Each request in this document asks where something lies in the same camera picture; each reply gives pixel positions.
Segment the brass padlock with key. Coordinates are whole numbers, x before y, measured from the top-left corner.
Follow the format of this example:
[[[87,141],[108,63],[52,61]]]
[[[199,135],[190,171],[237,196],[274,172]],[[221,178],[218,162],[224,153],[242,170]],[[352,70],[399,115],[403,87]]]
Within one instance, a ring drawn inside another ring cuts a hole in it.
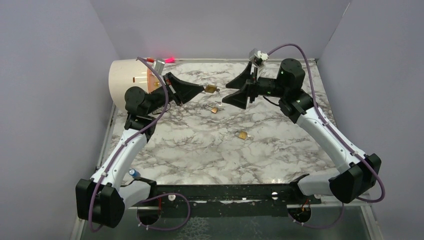
[[[237,138],[242,139],[242,140],[252,140],[252,139],[253,139],[253,137],[252,137],[252,136],[251,136],[248,132],[243,131],[243,130],[236,131],[236,132],[234,133],[234,135],[235,135]]]

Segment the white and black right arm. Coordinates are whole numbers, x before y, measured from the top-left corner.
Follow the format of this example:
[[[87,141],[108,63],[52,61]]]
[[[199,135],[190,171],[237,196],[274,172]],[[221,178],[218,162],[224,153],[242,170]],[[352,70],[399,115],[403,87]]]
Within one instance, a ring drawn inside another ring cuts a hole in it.
[[[289,199],[300,204],[312,195],[334,196],[348,204],[372,188],[377,182],[381,159],[366,154],[350,142],[325,116],[315,108],[313,98],[303,89],[305,71],[293,58],[284,59],[275,79],[260,77],[258,68],[251,62],[241,74],[228,82],[228,89],[235,89],[222,102],[246,109],[258,96],[279,98],[278,106],[294,124],[306,131],[326,152],[337,173],[305,175],[292,182]]]

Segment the brass padlock long shackle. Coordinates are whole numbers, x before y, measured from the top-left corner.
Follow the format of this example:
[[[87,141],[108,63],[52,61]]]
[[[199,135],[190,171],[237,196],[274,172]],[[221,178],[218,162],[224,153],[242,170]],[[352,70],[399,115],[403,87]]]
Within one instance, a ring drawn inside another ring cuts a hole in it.
[[[216,114],[220,110],[217,106],[210,104],[205,104],[203,107],[213,114]]]

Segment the small brass padlock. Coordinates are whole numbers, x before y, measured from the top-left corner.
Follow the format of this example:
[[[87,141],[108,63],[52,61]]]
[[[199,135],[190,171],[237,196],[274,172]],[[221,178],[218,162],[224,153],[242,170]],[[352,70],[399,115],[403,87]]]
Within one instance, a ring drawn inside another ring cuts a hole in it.
[[[204,85],[204,92],[209,94],[214,94],[220,92],[220,89],[216,85],[208,84]]]

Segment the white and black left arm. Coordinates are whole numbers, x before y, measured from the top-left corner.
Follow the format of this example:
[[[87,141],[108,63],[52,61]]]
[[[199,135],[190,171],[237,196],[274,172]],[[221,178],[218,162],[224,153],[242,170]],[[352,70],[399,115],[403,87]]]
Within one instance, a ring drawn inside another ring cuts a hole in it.
[[[146,92],[135,82],[124,86],[121,100],[127,118],[121,138],[106,162],[90,179],[80,179],[75,187],[77,216],[90,223],[115,228],[126,209],[142,202],[152,205],[157,200],[156,182],[136,176],[122,185],[130,165],[146,146],[159,120],[150,114],[174,101],[183,105],[205,90],[202,85],[178,79],[171,72],[163,76],[163,85]]]

